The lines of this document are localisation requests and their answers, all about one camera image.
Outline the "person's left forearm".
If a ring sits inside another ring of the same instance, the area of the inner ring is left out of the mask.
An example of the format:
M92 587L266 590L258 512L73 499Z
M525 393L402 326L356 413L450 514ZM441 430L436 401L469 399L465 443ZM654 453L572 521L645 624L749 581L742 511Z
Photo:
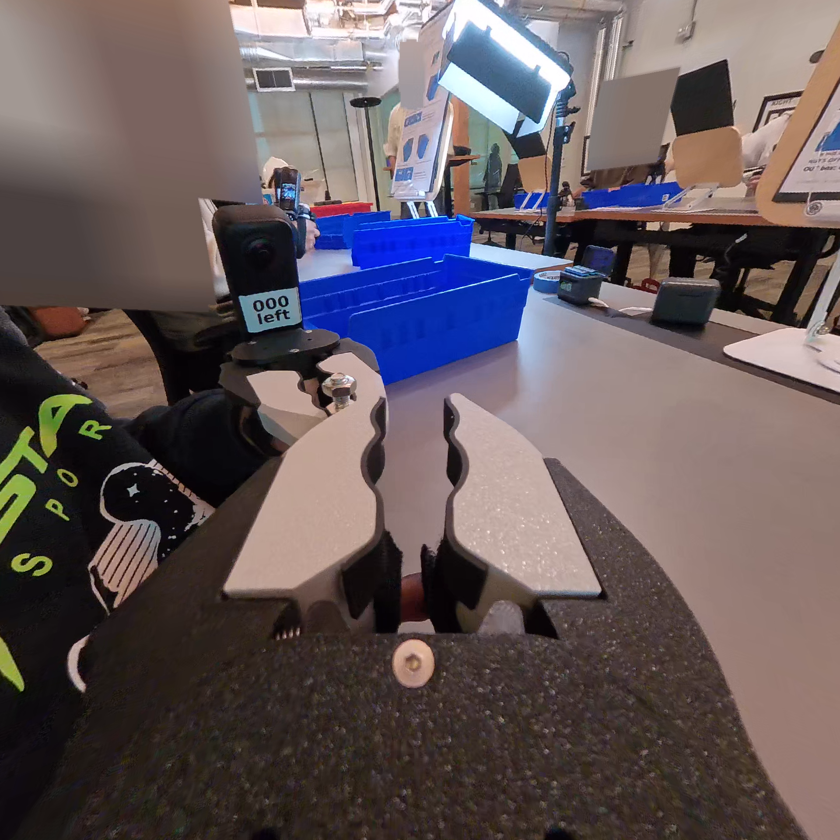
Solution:
M119 423L186 488L217 508L288 445L269 435L257 410L222 389L153 406Z

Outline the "black printed shirt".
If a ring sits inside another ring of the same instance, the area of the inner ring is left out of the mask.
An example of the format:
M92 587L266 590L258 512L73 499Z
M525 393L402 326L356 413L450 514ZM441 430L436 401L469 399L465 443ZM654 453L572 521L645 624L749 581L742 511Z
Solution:
M2 310L1 836L80 715L85 647L216 507L56 371Z

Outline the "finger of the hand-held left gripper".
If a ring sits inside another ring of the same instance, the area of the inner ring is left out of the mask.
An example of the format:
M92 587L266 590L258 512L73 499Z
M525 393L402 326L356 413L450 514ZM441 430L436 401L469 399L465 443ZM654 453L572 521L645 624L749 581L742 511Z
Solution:
M280 454L330 417L329 410L321 405L317 377L305 378L298 372L259 372L254 374L254 392L259 399L259 421Z
M381 374L375 366L375 359L367 352L358 355L353 351L340 351L319 363L319 381L327 378L330 374L341 372L353 376L357 381L356 393L353 396L351 407L358 411L371 411L385 399L385 386ZM322 393L322 402L326 410L331 404L331 399Z

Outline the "white sign stand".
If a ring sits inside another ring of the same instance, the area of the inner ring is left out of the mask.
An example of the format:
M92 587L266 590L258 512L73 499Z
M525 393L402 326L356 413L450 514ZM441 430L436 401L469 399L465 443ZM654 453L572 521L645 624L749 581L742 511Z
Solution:
M839 393L839 337L828 326L828 305L838 279L826 278L805 329L785 328L730 343L732 361L777 373L800 383Z

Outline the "black and blue device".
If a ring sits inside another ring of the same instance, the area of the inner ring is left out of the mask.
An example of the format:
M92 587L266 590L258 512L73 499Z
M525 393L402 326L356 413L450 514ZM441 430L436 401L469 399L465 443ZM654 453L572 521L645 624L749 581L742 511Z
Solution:
M558 297L573 304L587 306L600 299L606 275L587 266L567 266L559 273Z

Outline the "grey tool case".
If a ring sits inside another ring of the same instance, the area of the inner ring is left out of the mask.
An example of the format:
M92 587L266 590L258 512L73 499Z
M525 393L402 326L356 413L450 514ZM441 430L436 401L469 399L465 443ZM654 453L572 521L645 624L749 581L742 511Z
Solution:
M680 327L703 327L709 322L720 294L718 280L669 277L659 285L650 321Z

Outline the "black floor lamp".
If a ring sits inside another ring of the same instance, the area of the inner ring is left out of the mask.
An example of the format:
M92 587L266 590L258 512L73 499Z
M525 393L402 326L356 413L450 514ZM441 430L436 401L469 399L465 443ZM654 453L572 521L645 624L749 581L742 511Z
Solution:
M375 210L380 212L382 210L382 201L380 198L379 183L376 173L375 147L373 142L373 132L371 127L371 111L378 108L382 100L376 96L363 95L354 97L350 100L350 105L356 111L364 115L364 129L367 141L367 150L370 159L371 168L371 182L373 185Z

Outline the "instruction sign board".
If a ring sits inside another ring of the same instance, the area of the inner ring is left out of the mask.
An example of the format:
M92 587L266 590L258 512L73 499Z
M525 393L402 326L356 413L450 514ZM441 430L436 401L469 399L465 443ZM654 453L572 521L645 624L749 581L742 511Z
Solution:
M785 227L838 227L838 134L836 28L760 178L760 216Z

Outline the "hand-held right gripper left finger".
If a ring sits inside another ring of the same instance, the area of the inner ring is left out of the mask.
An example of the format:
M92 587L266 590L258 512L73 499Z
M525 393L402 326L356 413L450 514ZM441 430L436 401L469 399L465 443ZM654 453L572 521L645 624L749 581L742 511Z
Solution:
M347 627L375 627L386 405L384 392L359 395L288 449L224 583L227 598L287 599L301 614L331 602Z

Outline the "studio light on stand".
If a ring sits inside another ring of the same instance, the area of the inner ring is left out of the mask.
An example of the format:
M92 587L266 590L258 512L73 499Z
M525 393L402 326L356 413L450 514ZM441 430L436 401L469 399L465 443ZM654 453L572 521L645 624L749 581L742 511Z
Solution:
M566 120L579 111L571 107L571 61L496 2L455 1L448 9L441 86L514 140L540 133L553 117L542 252L554 257Z

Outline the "long wooden desk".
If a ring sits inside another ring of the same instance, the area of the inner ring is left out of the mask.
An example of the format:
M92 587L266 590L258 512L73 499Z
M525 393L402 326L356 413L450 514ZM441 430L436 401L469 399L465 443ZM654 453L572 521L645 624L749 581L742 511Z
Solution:
M664 245L700 256L723 257L722 302L744 305L746 313L768 313L770 320L797 326L803 293L821 259L838 254L838 225L833 227L776 224L758 213L744 211L676 211L669 208L607 207L557 213L556 227L572 226L578 245L615 246L612 282L627 283L627 268L635 246ZM772 257L793 266L771 306L746 294L737 294L743 271L767 268Z

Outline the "roll-up banner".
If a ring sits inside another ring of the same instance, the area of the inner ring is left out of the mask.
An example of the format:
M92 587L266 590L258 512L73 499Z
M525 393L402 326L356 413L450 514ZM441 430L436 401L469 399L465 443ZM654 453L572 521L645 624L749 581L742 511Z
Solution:
M454 115L442 76L446 38L430 29L405 42L398 62L404 110L396 146L391 195L402 204L431 204L444 180Z

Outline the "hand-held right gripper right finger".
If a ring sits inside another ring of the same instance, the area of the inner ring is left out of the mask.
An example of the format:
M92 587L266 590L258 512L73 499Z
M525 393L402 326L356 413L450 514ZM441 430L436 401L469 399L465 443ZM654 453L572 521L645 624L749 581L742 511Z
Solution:
M444 534L423 550L435 628L527 628L544 602L591 601L602 585L539 450L459 393L444 399L451 491Z

